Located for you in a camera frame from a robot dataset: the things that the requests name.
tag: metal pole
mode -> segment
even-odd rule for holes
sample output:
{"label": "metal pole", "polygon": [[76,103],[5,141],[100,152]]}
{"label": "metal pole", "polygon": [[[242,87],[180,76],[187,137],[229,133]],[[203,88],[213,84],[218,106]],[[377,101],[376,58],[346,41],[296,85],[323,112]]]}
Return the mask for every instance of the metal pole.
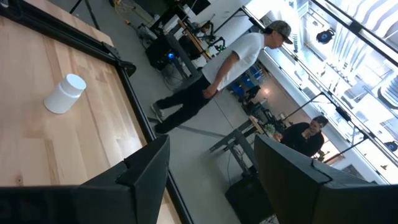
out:
{"label": "metal pole", "polygon": [[334,156],[330,157],[329,159],[323,161],[323,163],[328,163],[328,162],[330,162],[332,159],[334,159],[334,158],[336,158],[336,157],[338,157],[338,156],[341,156],[341,155],[342,155],[343,153],[345,153],[345,152],[348,152],[348,151],[352,150],[352,149],[355,148],[357,145],[361,144],[362,142],[364,142],[364,141],[367,140],[367,139],[368,139],[368,137],[364,136],[364,138],[363,138],[362,140],[360,140],[359,142],[353,144],[352,146],[350,146],[349,148],[345,149],[344,151],[341,151],[340,153],[337,153],[336,155],[334,155]]}
{"label": "metal pole", "polygon": [[323,93],[319,93],[318,95],[314,96],[311,100],[308,100],[306,103],[304,103],[301,107],[299,107],[297,110],[293,111],[291,114],[289,114],[286,118],[284,118],[282,121],[285,121],[287,118],[291,117],[293,114],[301,110],[304,106],[307,106],[309,103],[311,103],[313,100],[315,100],[318,96],[323,95]]}
{"label": "metal pole", "polygon": [[98,25],[97,20],[95,19],[93,11],[91,10],[90,3],[88,2],[88,0],[85,0],[85,3],[86,3],[86,6],[87,6],[87,9],[88,9],[88,12],[90,13],[91,19],[94,22],[95,28],[100,30],[100,26]]}
{"label": "metal pole", "polygon": [[69,11],[70,14],[72,14],[75,9],[79,6],[79,4],[81,3],[81,0],[77,0],[76,4],[73,6],[73,8]]}
{"label": "metal pole", "polygon": [[227,20],[225,20],[219,27],[217,27],[216,30],[214,30],[214,34],[217,33],[218,30],[220,30],[228,21],[230,21],[239,11],[242,11],[241,8],[239,8],[238,10],[236,10],[236,12],[234,12],[234,14],[232,14]]}

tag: desk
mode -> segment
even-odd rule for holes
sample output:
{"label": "desk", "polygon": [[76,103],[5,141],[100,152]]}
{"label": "desk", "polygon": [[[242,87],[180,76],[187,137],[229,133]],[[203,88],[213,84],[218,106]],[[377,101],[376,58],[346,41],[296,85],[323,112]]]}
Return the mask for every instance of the desk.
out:
{"label": "desk", "polygon": [[174,37],[173,34],[167,34],[166,40],[169,43],[170,47],[178,52],[181,61],[184,62],[185,66],[187,66],[188,70],[191,72],[191,75],[192,75],[192,77],[188,78],[188,75],[185,73],[182,66],[178,62],[178,60],[172,60],[172,63],[175,65],[178,72],[180,72],[181,76],[185,78],[185,80],[182,82],[182,84],[173,90],[174,92],[178,92],[179,90],[182,90],[182,89],[190,86],[195,81],[197,81],[202,76],[202,73],[198,72],[197,68],[194,66],[192,61],[189,59],[189,56],[184,51],[184,49],[181,47],[180,43]]}
{"label": "desk", "polygon": [[238,128],[233,130],[223,139],[218,141],[214,146],[212,146],[209,151],[214,152],[221,146],[225,146],[224,151],[230,150],[239,166],[242,168],[243,172],[246,175],[250,174],[249,168],[244,163],[244,161],[239,157],[239,152],[235,149],[235,145],[240,145],[244,151],[244,153],[248,156],[249,160],[253,163],[253,166],[257,169],[257,160],[254,156],[254,150],[251,147],[250,143],[246,139],[251,134],[258,132],[260,134],[265,134],[264,130],[261,128],[258,120],[250,116],[247,121],[241,124]]}
{"label": "desk", "polygon": [[[53,4],[28,2],[112,44]],[[81,184],[146,144],[112,65],[5,17],[0,26],[0,185]],[[43,99],[68,73],[87,89],[70,111],[53,114]],[[168,193],[158,223],[180,223]]]}
{"label": "desk", "polygon": [[188,27],[186,27],[186,25],[181,21],[178,20],[178,24],[180,25],[181,28],[184,29],[185,33],[188,35],[189,39],[191,39],[192,43],[195,45],[195,47],[199,50],[199,52],[202,52],[201,54],[204,56],[204,58],[206,59],[206,62],[211,60],[211,56],[209,56],[205,50],[203,49],[203,47],[200,45],[201,41],[198,39],[198,37],[195,36],[195,34],[192,34],[190,32],[190,30],[188,29]]}

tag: man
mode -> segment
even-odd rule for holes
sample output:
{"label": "man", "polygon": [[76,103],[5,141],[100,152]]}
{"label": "man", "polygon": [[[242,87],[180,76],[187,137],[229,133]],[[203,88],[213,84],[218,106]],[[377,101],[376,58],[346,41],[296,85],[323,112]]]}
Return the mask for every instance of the man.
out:
{"label": "man", "polygon": [[210,30],[211,27],[210,21],[205,23],[203,26],[200,26],[197,22],[192,22],[192,26],[197,37],[203,37],[204,35],[207,35],[207,32]]}
{"label": "man", "polygon": [[[276,49],[284,42],[292,44],[288,39],[290,31],[286,22],[274,21],[261,34],[240,37],[203,67],[203,75],[195,83],[151,106],[160,121],[154,131],[165,134],[194,117],[219,91],[253,65],[264,47]],[[163,120],[163,109],[181,104],[177,112]]]}
{"label": "man", "polygon": [[321,129],[328,123],[328,119],[320,115],[313,118],[310,124],[306,122],[293,124],[282,134],[275,134],[274,138],[280,143],[312,157],[325,143]]}

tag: sneaker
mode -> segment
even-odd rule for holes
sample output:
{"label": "sneaker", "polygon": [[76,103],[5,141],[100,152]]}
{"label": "sneaker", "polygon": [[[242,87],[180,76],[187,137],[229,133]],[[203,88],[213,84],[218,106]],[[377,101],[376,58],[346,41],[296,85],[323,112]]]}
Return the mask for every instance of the sneaker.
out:
{"label": "sneaker", "polygon": [[163,122],[163,117],[164,117],[164,112],[161,110],[156,103],[152,104],[150,106],[151,110],[154,112],[157,120],[162,123]]}

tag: white t-shirt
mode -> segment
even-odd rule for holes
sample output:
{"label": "white t-shirt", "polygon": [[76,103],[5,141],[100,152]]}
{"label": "white t-shirt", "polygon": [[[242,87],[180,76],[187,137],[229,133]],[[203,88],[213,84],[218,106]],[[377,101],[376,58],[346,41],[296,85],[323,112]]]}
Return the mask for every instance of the white t-shirt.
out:
{"label": "white t-shirt", "polygon": [[224,49],[217,57],[211,59],[202,68],[203,75],[210,83],[213,83],[225,59],[230,56],[232,52],[237,53],[239,61],[232,66],[231,70],[223,77],[223,80],[218,85],[217,89],[222,90],[256,62],[260,50],[263,48],[264,34],[246,34]]}

